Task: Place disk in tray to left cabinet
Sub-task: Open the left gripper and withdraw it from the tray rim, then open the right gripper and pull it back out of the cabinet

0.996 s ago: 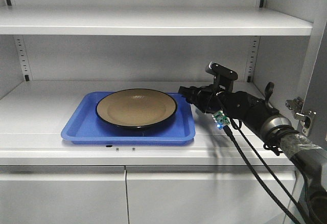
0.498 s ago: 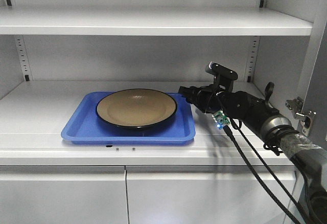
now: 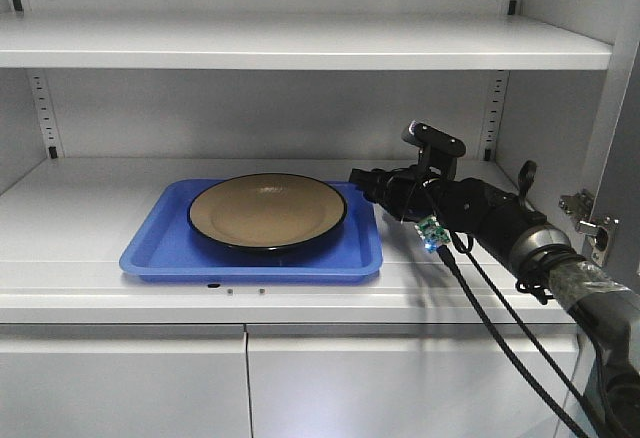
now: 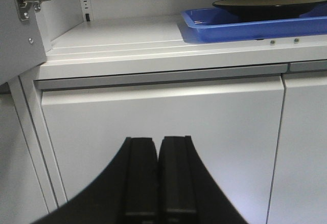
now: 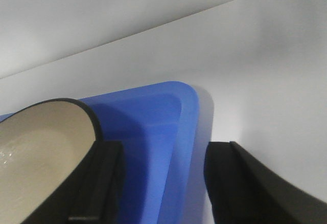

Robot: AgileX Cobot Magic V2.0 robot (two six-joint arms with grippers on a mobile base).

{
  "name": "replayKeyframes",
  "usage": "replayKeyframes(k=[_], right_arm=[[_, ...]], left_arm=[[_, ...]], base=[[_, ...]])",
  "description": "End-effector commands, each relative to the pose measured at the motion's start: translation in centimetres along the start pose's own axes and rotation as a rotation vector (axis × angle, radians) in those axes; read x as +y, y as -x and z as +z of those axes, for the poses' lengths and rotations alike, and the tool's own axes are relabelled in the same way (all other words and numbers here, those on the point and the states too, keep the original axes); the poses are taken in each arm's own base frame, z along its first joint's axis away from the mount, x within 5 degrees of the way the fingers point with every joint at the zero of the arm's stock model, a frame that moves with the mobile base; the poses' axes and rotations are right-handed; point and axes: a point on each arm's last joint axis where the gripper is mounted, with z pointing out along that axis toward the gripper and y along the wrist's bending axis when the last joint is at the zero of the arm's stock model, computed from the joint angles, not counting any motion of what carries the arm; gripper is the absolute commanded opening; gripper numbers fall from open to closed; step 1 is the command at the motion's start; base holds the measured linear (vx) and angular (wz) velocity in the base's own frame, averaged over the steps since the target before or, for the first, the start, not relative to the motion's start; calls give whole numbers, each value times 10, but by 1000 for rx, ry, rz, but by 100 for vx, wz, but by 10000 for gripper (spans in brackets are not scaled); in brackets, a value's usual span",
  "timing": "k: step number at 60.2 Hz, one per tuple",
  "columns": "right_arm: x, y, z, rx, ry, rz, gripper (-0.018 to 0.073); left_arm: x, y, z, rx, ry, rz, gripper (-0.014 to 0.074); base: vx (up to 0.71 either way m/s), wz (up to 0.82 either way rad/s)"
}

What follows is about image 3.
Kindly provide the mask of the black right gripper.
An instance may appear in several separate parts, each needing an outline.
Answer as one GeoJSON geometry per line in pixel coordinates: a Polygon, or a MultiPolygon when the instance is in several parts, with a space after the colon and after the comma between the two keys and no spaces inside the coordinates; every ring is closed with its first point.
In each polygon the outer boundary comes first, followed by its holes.
{"type": "Polygon", "coordinates": [[[434,213],[424,186],[416,180],[414,166],[390,172],[353,168],[349,182],[362,189],[366,200],[383,207],[398,221],[421,221],[434,213]]]}

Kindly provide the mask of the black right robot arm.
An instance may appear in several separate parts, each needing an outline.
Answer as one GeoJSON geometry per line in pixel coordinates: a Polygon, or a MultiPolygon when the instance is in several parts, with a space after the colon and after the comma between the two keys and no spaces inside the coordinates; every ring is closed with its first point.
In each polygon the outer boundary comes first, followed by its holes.
{"type": "Polygon", "coordinates": [[[438,253],[503,353],[536,394],[577,437],[584,430],[526,369],[490,321],[445,240],[459,233],[476,241],[511,272],[516,287],[540,303],[555,300],[595,352],[596,397],[574,394],[600,437],[639,434],[639,296],[576,252],[544,214],[528,208],[535,165],[526,162],[517,194],[482,180],[453,181],[413,165],[392,171],[352,170],[364,197],[399,221],[414,223],[428,250],[438,253]]]}

